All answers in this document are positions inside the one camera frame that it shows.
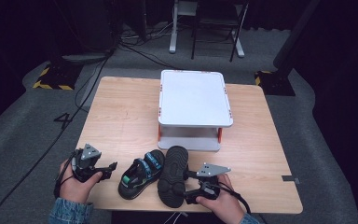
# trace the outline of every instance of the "blue sleeve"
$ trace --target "blue sleeve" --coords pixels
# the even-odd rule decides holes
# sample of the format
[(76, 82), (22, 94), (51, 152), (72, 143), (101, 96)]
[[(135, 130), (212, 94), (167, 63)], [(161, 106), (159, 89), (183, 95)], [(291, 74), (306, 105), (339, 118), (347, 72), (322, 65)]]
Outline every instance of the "blue sleeve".
[(245, 214), (245, 216), (242, 218), (240, 224), (258, 224), (259, 222), (257, 221), (257, 219), (255, 219), (254, 217), (252, 217), (249, 214)]
[(94, 208), (92, 203), (73, 203), (62, 198), (57, 198), (48, 217), (49, 224), (85, 224), (90, 223), (91, 213)]

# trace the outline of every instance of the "gray carpet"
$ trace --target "gray carpet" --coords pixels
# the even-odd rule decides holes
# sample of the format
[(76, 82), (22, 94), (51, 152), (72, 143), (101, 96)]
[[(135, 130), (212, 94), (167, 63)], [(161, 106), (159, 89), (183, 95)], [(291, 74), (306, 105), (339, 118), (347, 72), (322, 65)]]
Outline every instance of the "gray carpet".
[[(179, 33), (175, 54), (168, 52), (170, 37), (167, 35), (133, 48), (153, 54), (181, 69), (220, 72), (226, 83), (254, 85), (255, 71), (275, 70), (272, 61), (287, 36), (287, 31), (242, 32), (245, 57), (235, 57), (233, 63), (228, 61), (229, 49), (221, 53), (224, 56), (218, 57), (207, 56), (208, 49), (198, 49), (195, 59), (191, 60), (188, 30)], [(76, 103), (80, 105), (90, 91), (88, 80), (92, 82), (97, 76), (94, 71), (98, 72), (97, 64), (84, 66), (74, 91), (33, 89), (45, 65), (40, 64), (24, 77), (23, 85), (27, 92), (0, 116), (0, 202), (60, 133), (62, 124), (53, 120), (63, 113), (75, 113)], [(163, 69), (170, 68), (152, 63), (137, 53), (118, 49), (106, 63), (101, 77), (159, 78)], [(296, 71), (289, 79), (296, 97), (266, 98), (292, 174), (299, 180), (296, 186), (304, 211), (299, 215), (263, 214), (263, 217), (269, 224), (358, 223), (351, 186), (312, 117), (313, 91)], [(90, 105), (92, 96), (85, 105)], [(6, 199), (0, 207), (0, 223), (47, 223), (54, 203), (54, 178), (60, 163), (75, 149), (86, 117), (84, 111), (76, 115), (46, 157)], [(110, 223), (110, 220), (110, 212), (104, 210), (96, 210), (92, 217), (92, 223)]]

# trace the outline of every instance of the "chair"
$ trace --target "chair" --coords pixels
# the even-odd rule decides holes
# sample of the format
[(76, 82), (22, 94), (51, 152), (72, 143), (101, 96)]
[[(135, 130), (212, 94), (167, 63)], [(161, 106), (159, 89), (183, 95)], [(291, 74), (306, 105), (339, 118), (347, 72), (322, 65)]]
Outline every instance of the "chair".
[[(199, 0), (197, 4), (196, 17), (193, 25), (193, 49), (191, 59), (194, 59), (196, 42), (207, 42), (217, 44), (232, 44), (230, 62), (234, 56), (240, 36), (245, 9), (248, 0), (241, 0), (241, 12), (237, 13), (236, 2), (232, 0)], [(198, 40), (197, 31), (199, 29), (229, 30), (224, 41)]]

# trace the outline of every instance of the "human hand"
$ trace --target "human hand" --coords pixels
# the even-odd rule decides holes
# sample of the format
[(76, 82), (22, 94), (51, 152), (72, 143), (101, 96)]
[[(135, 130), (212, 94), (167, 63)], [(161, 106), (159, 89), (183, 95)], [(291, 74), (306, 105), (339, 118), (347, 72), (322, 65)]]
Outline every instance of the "human hand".
[[(226, 184), (232, 190), (231, 182), (228, 175), (218, 175), (219, 182)], [(197, 197), (196, 202), (203, 205), (206, 208), (211, 209), (222, 221), (227, 224), (238, 224), (245, 215), (242, 210), (238, 199), (230, 195), (225, 190), (220, 190), (220, 194), (216, 200), (209, 200), (202, 196)]]
[[(61, 164), (60, 173), (62, 172), (65, 163), (66, 161)], [(91, 189), (100, 180), (102, 175), (102, 172), (98, 172), (86, 182), (82, 183), (74, 178), (72, 166), (69, 165), (62, 177), (62, 181), (64, 182), (61, 184), (60, 197), (74, 203), (86, 203)]]

